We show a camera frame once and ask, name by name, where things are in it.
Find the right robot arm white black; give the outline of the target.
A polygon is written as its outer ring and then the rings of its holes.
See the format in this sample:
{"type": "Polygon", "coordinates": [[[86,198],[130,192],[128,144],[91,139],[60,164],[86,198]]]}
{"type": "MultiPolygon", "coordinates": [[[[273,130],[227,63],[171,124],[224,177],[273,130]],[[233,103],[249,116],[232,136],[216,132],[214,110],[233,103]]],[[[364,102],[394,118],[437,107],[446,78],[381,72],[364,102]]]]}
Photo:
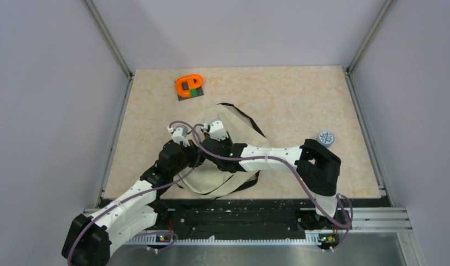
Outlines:
{"type": "Polygon", "coordinates": [[[302,186],[316,213],[333,219],[341,159],[316,140],[286,148],[256,147],[245,143],[205,139],[199,153],[224,172],[290,172],[302,186]]]}

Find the beige canvas backpack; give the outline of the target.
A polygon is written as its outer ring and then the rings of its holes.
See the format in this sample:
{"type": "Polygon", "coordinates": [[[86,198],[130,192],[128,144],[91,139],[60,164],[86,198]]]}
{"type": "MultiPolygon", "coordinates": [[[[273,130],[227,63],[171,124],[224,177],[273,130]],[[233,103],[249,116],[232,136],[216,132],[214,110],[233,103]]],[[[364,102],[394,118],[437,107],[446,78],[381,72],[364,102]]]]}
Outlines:
{"type": "MultiPolygon", "coordinates": [[[[215,155],[239,157],[245,144],[257,147],[269,147],[256,122],[242,110],[230,103],[220,103],[206,108],[194,116],[188,123],[217,126],[221,121],[228,137],[224,140],[208,140],[201,130],[197,130],[202,146],[215,155]]],[[[202,165],[177,185],[197,198],[215,199],[244,190],[256,185],[259,171],[238,171],[238,161],[222,161],[198,150],[206,159],[202,165]]]]}

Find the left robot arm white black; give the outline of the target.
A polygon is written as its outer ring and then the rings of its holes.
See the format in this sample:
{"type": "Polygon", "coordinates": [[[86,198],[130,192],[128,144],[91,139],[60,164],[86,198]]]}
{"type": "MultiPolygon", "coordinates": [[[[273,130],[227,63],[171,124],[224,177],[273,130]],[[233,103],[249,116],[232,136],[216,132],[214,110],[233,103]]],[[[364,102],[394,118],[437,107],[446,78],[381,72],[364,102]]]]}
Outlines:
{"type": "Polygon", "coordinates": [[[178,173],[199,162],[193,143],[164,144],[156,162],[124,194],[90,215],[73,219],[62,249],[67,264],[107,265],[122,245],[156,223],[157,213],[149,204],[175,184],[178,173]]]}

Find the orange toy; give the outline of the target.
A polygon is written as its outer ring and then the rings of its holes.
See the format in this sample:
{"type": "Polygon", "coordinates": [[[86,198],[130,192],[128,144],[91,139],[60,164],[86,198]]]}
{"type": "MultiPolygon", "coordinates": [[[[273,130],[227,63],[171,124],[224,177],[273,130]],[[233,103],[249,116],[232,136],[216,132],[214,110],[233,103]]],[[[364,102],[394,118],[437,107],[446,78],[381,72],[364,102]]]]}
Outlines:
{"type": "Polygon", "coordinates": [[[203,96],[203,77],[199,74],[190,74],[175,80],[175,91],[178,101],[203,96]]]}

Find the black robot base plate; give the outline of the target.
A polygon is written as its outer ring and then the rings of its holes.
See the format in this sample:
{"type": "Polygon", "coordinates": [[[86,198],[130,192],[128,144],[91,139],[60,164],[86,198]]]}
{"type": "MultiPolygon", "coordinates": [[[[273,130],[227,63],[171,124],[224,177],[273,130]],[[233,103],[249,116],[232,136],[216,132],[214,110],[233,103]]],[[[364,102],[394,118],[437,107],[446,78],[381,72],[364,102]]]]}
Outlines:
{"type": "Polygon", "coordinates": [[[343,229],[315,212],[308,199],[160,199],[151,204],[158,213],[150,231],[171,231],[180,240],[305,239],[324,230],[316,242],[339,241],[343,229]]]}

